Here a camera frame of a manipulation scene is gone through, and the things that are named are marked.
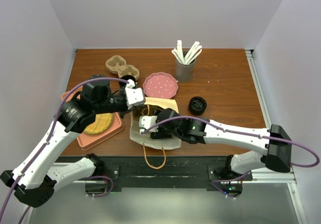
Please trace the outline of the beige paper takeout bag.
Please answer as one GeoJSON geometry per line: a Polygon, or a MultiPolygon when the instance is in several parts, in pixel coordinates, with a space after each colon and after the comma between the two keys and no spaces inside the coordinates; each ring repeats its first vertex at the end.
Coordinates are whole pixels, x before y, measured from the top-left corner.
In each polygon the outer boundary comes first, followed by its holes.
{"type": "Polygon", "coordinates": [[[146,134],[146,129],[156,124],[157,114],[166,108],[170,108],[176,112],[179,111],[177,102],[173,99],[151,98],[147,97],[144,105],[134,109],[131,112],[130,139],[143,146],[144,159],[146,164],[155,170],[165,166],[167,157],[166,150],[174,150],[181,147],[181,140],[170,135],[168,131],[160,126],[152,128],[146,134]],[[146,156],[146,148],[162,150],[164,153],[163,163],[156,167],[151,165],[146,156]]]}

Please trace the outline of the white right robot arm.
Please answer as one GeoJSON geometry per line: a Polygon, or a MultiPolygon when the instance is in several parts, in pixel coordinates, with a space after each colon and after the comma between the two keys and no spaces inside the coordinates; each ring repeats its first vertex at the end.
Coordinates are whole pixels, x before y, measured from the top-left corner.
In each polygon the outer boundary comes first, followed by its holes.
{"type": "Polygon", "coordinates": [[[280,173],[290,172],[290,137],[279,125],[253,129],[226,125],[207,118],[181,116],[171,108],[157,111],[154,116],[139,120],[140,133],[161,132],[189,144],[225,144],[247,149],[241,155],[228,157],[220,171],[229,180],[241,174],[266,167],[280,173]]]}

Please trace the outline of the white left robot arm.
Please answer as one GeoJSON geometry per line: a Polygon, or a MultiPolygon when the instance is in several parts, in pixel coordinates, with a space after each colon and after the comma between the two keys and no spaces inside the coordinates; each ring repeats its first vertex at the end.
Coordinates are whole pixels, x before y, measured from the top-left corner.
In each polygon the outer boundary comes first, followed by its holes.
{"type": "Polygon", "coordinates": [[[62,169],[51,170],[61,153],[95,122],[99,114],[125,115],[142,100],[141,89],[133,76],[116,79],[119,89],[112,91],[114,78],[92,75],[63,98],[44,137],[29,156],[14,170],[1,174],[10,195],[33,208],[45,204],[59,189],[80,179],[104,179],[105,163],[87,154],[62,169]]]}

